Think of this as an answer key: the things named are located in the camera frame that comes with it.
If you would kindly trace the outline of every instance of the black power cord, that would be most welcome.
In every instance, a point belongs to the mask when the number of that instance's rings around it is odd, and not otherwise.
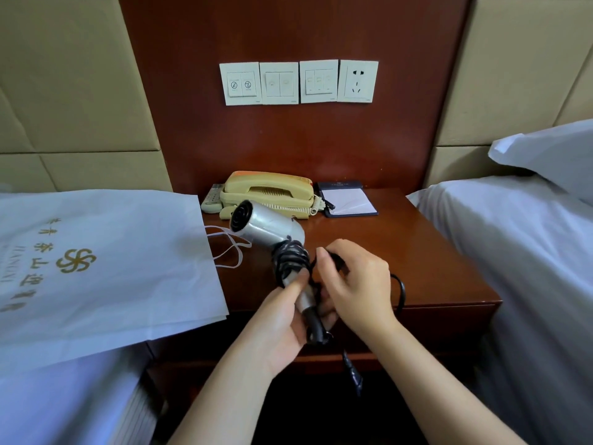
[[[344,260],[336,253],[329,253],[334,261],[334,264],[336,265],[337,271],[347,271]],[[309,284],[311,287],[315,288],[315,296],[317,298],[317,303],[319,303],[319,296],[322,286],[320,283],[313,280],[313,269],[317,264],[317,258],[311,262],[309,259],[309,253],[298,240],[291,240],[288,238],[287,240],[278,243],[276,246],[274,246],[271,252],[271,260],[274,265],[274,276],[276,277],[276,283],[280,287],[284,287],[284,279],[290,275],[292,271],[296,271],[298,273],[300,269],[306,268],[309,272]],[[398,316],[402,311],[404,304],[406,303],[406,288],[400,278],[398,278],[393,273],[390,273],[389,275],[400,285],[400,298],[396,307],[396,315]],[[307,313],[303,312],[303,314],[307,320],[309,329],[313,329],[313,331],[307,331],[308,343],[310,345],[325,345],[333,339],[331,333],[323,328],[321,320],[319,319],[316,311]],[[346,367],[350,379],[354,384],[356,395],[360,397],[362,392],[362,376],[348,357],[346,350],[342,351],[342,361],[344,362],[344,366]]]

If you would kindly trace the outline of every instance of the beige wall panel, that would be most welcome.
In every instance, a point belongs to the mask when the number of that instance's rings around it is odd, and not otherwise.
[[[117,0],[0,0],[0,56],[38,151],[159,149]]]
[[[173,190],[160,151],[40,156],[61,192],[82,189]]]
[[[593,0],[476,0],[437,143],[552,127],[593,44]]]
[[[488,145],[435,147],[424,187],[441,181],[466,180],[521,172],[521,169],[516,167],[496,164],[488,157],[489,149]]]
[[[55,192],[39,155],[0,155],[0,192]]]
[[[586,119],[593,119],[593,48],[589,51],[589,57],[574,82],[555,125]]]
[[[0,153],[31,153],[35,151],[27,139],[25,128],[14,115],[12,106],[0,87]]]

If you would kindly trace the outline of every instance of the telephone handset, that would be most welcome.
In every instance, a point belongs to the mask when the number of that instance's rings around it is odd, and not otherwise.
[[[300,176],[264,171],[234,171],[220,192],[221,219],[229,219],[243,200],[257,201],[288,217],[309,218],[326,204],[313,182]]]

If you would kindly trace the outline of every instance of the pillow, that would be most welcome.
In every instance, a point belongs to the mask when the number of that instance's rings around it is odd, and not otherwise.
[[[593,119],[494,141],[488,156],[532,170],[593,205]]]

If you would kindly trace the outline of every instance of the left hand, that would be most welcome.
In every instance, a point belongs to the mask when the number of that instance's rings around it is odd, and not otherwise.
[[[293,362],[307,343],[307,327],[295,301],[308,281],[309,273],[302,269],[286,288],[277,287],[270,292],[239,336],[239,341],[257,348],[272,377]],[[327,293],[322,292],[322,299],[326,298]],[[326,309],[324,301],[319,311],[325,314],[323,326],[330,330],[337,321],[336,312]]]

